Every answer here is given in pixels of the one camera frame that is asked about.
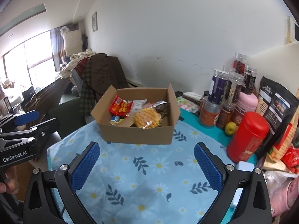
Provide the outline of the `person's left hand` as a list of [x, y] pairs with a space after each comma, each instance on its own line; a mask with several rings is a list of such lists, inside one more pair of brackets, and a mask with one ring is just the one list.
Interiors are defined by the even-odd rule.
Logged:
[[17, 179], [17, 169], [16, 166], [8, 168], [5, 172], [5, 176], [8, 179], [6, 183], [0, 183], [0, 192], [17, 194], [19, 192], [19, 183]]

